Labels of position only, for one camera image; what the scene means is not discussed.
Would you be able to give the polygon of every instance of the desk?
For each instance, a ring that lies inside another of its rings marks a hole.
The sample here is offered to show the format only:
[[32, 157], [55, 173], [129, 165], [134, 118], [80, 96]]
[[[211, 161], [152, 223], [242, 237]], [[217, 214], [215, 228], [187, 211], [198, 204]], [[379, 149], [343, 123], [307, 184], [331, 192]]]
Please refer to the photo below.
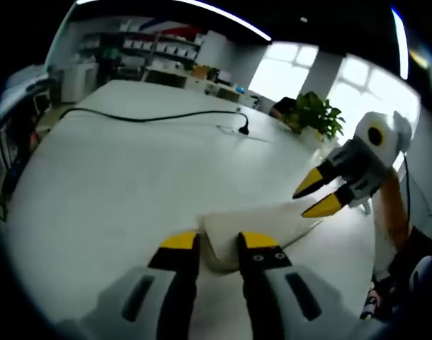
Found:
[[[233, 101], [234, 103], [238, 102], [240, 96], [243, 96], [242, 93], [237, 92], [235, 88], [231, 86], [224, 85], [221, 83], [216, 84], [215, 82], [207, 79], [195, 78], [190, 73], [180, 69], [166, 69], [166, 68], [157, 68], [153, 66], [148, 66], [145, 68], [145, 74], [142, 77], [143, 81], [147, 80], [148, 76], [150, 75], [150, 72], [157, 72], [159, 74], [169, 74], [182, 79], [182, 81], [179, 82], [177, 85], [177, 87], [180, 87], [182, 89], [189, 87], [190, 89], [196, 90], [200, 88], [200, 92], [202, 93], [204, 93], [207, 88], [210, 88], [212, 91], [214, 91], [213, 89], [217, 89], [217, 96], [219, 98], [223, 98], [228, 101]], [[201, 84], [201, 86], [193, 86], [192, 85], [193, 81], [198, 81]]]
[[[111, 81], [80, 107], [148, 118], [238, 105], [192, 91]], [[271, 117], [199, 115], [134, 124], [70, 113], [33, 154], [13, 195], [8, 251], [19, 277], [53, 321], [78, 318], [98, 294], [133, 266], [145, 265], [161, 241], [197, 227], [196, 215], [290, 200], [310, 154]], [[286, 252], [341, 294], [354, 315], [363, 308], [374, 260], [372, 216], [344, 208]], [[191, 339], [251, 339], [241, 276], [202, 268]]]

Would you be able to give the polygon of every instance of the potted plant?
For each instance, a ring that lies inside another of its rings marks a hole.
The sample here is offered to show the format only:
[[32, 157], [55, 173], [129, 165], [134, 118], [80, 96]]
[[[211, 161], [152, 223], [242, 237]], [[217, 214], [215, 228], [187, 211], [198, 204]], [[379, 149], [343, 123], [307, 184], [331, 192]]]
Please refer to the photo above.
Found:
[[325, 138], [332, 140], [338, 131], [343, 135], [338, 120], [345, 120], [340, 114], [338, 108], [329, 105], [328, 99], [322, 101], [314, 92], [309, 92], [298, 96], [295, 107], [284, 115], [284, 121], [298, 134], [306, 127], [314, 128], [322, 142]]

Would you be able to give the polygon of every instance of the wall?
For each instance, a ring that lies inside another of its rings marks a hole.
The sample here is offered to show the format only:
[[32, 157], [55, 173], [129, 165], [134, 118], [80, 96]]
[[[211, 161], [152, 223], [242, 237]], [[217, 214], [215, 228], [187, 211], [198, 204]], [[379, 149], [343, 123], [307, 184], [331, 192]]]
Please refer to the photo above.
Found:
[[234, 44], [225, 36], [210, 30], [195, 62], [230, 72], [233, 58]]
[[[421, 109], [416, 133], [409, 148], [411, 222], [432, 237], [432, 115]], [[401, 181], [402, 197], [406, 204], [405, 178]]]
[[327, 98], [336, 80], [342, 60], [343, 56], [318, 51], [300, 93], [306, 94], [313, 91], [318, 97]]
[[[132, 21], [132, 24], [142, 25], [143, 23], [152, 20], [152, 18], [141, 16], [111, 16], [69, 23], [65, 26], [63, 34], [57, 41], [57, 45], [52, 54], [51, 64], [59, 68], [66, 67], [77, 53], [79, 44], [81, 43], [85, 34], [97, 32], [117, 32], [120, 28], [120, 24], [125, 23], [128, 20]], [[186, 25], [174, 21], [165, 21], [146, 27], [142, 30], [142, 32], [155, 33], [158, 30], [166, 30], [179, 26]]]
[[65, 26], [57, 41], [51, 57], [51, 65], [66, 67], [77, 53], [85, 34], [96, 32], [115, 32], [120, 26], [121, 17], [95, 18], [86, 21], [71, 22]]
[[235, 46], [231, 65], [232, 81], [248, 89], [257, 67], [265, 55], [267, 45]]

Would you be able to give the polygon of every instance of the shelf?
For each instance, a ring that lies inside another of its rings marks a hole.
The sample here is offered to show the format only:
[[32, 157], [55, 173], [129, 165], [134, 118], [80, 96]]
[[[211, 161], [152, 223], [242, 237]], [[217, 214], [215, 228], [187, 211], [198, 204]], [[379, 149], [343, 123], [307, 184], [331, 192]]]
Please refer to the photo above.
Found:
[[177, 39], [177, 38], [168, 37], [167, 35], [160, 35], [160, 36], [159, 36], [159, 39], [160, 39], [160, 40], [161, 40], [161, 39], [165, 39], [165, 40], [169, 40], [169, 41], [175, 41], [175, 42], [183, 43], [183, 44], [187, 44], [187, 45], [190, 45], [190, 46], [193, 46], [193, 47], [199, 47], [199, 48], [200, 48], [200, 46], [201, 46], [201, 45], [199, 45], [199, 44], [196, 44], [196, 43], [193, 42], [193, 41], [189, 41], [189, 40], [180, 40], [180, 39]]
[[[107, 34], [107, 35], [128, 35], [128, 36], [147, 36], [147, 37], [152, 37], [153, 40], [155, 39], [156, 36], [158, 36], [157, 33], [143, 33], [143, 32], [129, 32], [129, 31], [118, 31], [118, 32], [95, 32], [95, 33], [87, 33], [84, 36], [92, 36], [92, 35], [102, 35], [102, 34]], [[174, 37], [169, 37], [167, 35], [160, 35], [159, 36], [159, 40], [160, 41], [164, 41], [164, 40], [168, 40], [168, 41], [174, 41], [176, 43], [182, 43], [182, 44], [186, 44], [186, 45], [190, 45], [193, 47], [198, 47], [200, 48], [201, 45], [196, 44], [193, 41], [189, 41], [189, 40], [180, 40]]]
[[131, 54], [136, 54], [136, 52], [140, 52], [140, 53], [151, 53], [152, 50], [144, 50], [142, 48], [133, 48], [133, 47], [122, 47], [120, 49], [121, 52], [129, 52]]
[[194, 62], [194, 59], [188, 59], [187, 57], [180, 57], [179, 55], [171, 55], [170, 53], [153, 51], [155, 55], [160, 55], [162, 57], [168, 57], [169, 59], [176, 60], [177, 62]]

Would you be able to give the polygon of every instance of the white cloth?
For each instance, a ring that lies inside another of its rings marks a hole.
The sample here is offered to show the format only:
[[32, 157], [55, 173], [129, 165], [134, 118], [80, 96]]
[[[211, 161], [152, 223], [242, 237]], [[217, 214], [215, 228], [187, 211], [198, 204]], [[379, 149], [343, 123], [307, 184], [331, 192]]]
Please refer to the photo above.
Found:
[[204, 262], [214, 271], [236, 271], [239, 267], [236, 237], [242, 231], [266, 234], [285, 248], [322, 221], [301, 217], [301, 213], [315, 203], [313, 198], [302, 198], [269, 207], [200, 216]]

